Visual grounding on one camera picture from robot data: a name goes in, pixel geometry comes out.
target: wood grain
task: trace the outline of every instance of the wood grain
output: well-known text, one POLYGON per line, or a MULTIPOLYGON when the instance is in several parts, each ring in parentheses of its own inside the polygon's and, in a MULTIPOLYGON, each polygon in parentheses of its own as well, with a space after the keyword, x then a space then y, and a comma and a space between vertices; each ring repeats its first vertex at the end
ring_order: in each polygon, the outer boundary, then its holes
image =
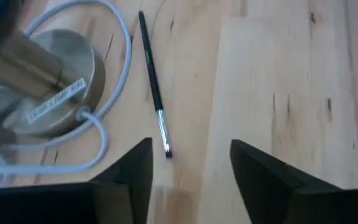
MULTIPOLYGON (((15 177, 12 185, 87 181, 145 137, 153 137, 148 223, 244 223, 229 162, 241 139, 344 188, 358 187, 358 1, 111 0, 132 37, 126 85, 103 118, 109 149, 91 170, 15 177), (165 159, 137 12, 145 13, 174 159, 165 159)), ((19 28, 59 0, 27 0, 19 28)), ((102 6, 76 6, 39 30, 89 38, 115 88, 124 36, 102 6)), ((12 162, 79 164, 99 149, 96 129, 12 162)))
POLYGON ((268 13, 223 24, 199 223, 247 220, 229 160, 232 139, 358 188, 346 7, 330 0, 288 3, 303 12, 292 21, 268 13))

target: label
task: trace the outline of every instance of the label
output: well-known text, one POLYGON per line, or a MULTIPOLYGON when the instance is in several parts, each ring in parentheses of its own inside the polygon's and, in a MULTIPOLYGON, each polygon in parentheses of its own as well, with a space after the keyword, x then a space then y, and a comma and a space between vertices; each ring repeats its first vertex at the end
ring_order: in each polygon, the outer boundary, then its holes
POLYGON ((85 88, 85 86, 86 83, 84 78, 75 81, 74 83, 66 87, 64 90, 62 90, 60 93, 57 93, 51 99, 45 101, 40 106, 36 107, 36 109, 28 113, 27 121, 29 122, 29 124, 33 123, 34 121, 37 121, 43 115, 47 114, 49 111, 53 110, 60 104, 64 103, 66 100, 70 99, 76 93, 81 91, 83 88, 85 88))

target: white wire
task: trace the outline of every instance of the white wire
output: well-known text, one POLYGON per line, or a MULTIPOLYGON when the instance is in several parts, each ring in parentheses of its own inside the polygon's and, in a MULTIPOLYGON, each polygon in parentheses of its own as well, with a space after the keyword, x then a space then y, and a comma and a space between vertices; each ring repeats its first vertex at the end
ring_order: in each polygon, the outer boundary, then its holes
POLYGON ((31 166, 31 165, 16 165, 16 166, 0 166, 0 174, 66 174, 71 172, 81 172, 94 166, 101 160, 108 146, 107 132, 104 129, 100 120, 88 112, 82 112, 82 116, 92 122, 100 132, 100 150, 96 157, 89 162, 80 165, 45 165, 45 166, 31 166))
POLYGON ((72 7, 76 4, 92 4, 92 3, 100 3, 104 6, 108 7, 110 11, 117 17, 122 30, 124 31, 124 37, 126 40, 126 58, 124 62, 124 66, 122 68, 122 73, 120 79, 118 81, 116 89, 111 94, 108 101, 103 105, 103 107, 95 112, 95 114, 90 114, 88 112, 82 111, 81 114, 88 120, 83 123, 80 127, 76 128, 72 132, 60 136, 59 138, 55 138, 51 141, 41 143, 41 144, 18 144, 18 145, 5 145, 0 146, 0 149, 10 149, 10 150, 36 150, 36 149, 44 149, 46 147, 54 146, 56 144, 60 144, 62 142, 68 141, 77 135, 81 134, 83 131, 87 130, 92 124, 94 124, 100 132, 101 136, 101 146, 98 154, 95 158, 90 160, 87 163, 80 165, 58 165, 58 166, 8 166, 7 162, 0 155, 0 174, 3 175, 1 185, 6 185, 9 182, 9 174, 64 174, 71 172, 81 172, 83 170, 89 169, 93 165, 95 165, 100 159, 103 157, 104 153, 107 150, 108 145, 108 137, 106 130, 103 128, 103 125, 100 122, 100 118, 106 114, 106 112, 112 107, 114 102, 117 100, 124 84, 125 80, 128 76, 129 66, 131 64, 131 38, 129 36, 128 30, 125 26, 124 20, 119 14, 118 10, 110 3, 105 0, 72 0, 63 2, 61 4, 57 4, 51 9, 45 11, 41 14, 34 22, 30 24, 28 28, 25 30, 25 34, 31 35, 43 22, 45 22, 49 17, 57 14, 58 12, 67 9, 68 7, 72 7))
MULTIPOLYGON (((55 7, 52 7, 51 9, 45 11, 43 14, 41 14, 40 17, 38 17, 34 22, 30 24, 28 28, 25 30, 25 34, 31 35, 43 22, 45 22, 50 16, 55 15, 56 13, 74 6, 75 4, 90 4, 90 3, 101 3, 108 7, 111 12, 117 17, 122 30, 124 31, 125 41, 126 41, 126 57, 124 66, 122 68, 121 76, 118 80, 118 84, 116 89, 113 91, 112 95, 108 99, 108 101, 103 105, 103 107, 95 112, 95 116, 98 118, 101 118, 106 112, 110 109, 110 107, 114 104, 114 102, 117 100, 124 84, 125 80, 128 76, 129 66, 131 64, 131 37, 129 36, 128 30, 125 26, 124 20, 122 19, 121 15, 119 14, 118 10, 110 3, 103 0, 74 0, 74 1, 68 1, 61 3, 59 5, 56 5, 55 7)), ((77 135, 81 134, 83 131, 87 130, 92 125, 91 122, 86 121, 83 123, 80 127, 76 128, 70 133, 67 133, 63 136, 60 136, 58 138, 55 138, 51 141, 47 141, 41 144, 16 144, 16 145, 7 145, 7 146, 0 146, 0 149, 11 149, 11 150, 17 150, 17 151, 33 151, 33 150, 42 150, 46 147, 54 146, 57 144, 60 144, 62 142, 65 142, 67 140, 70 140, 77 135)))

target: black plastic piece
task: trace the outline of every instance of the black plastic piece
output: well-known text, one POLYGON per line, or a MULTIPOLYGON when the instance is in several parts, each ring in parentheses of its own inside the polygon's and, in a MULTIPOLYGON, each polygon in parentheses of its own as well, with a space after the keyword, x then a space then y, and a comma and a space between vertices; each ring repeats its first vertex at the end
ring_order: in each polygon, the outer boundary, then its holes
POLYGON ((230 154, 253 224, 358 223, 358 190, 341 190, 240 140, 230 154))
POLYGON ((0 189, 0 223, 145 224, 152 177, 147 138, 90 182, 0 189))

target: lamp base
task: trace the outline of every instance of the lamp base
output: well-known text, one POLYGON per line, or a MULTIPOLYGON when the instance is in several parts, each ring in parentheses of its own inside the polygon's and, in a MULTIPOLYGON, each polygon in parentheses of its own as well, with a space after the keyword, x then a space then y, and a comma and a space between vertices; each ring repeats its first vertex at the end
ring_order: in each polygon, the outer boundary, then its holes
POLYGON ((56 137, 81 124, 76 120, 79 108, 96 108, 104 88, 104 63, 89 40, 71 30, 48 30, 32 40, 62 63, 59 81, 67 87, 40 101, 0 85, 0 124, 15 134, 56 137))

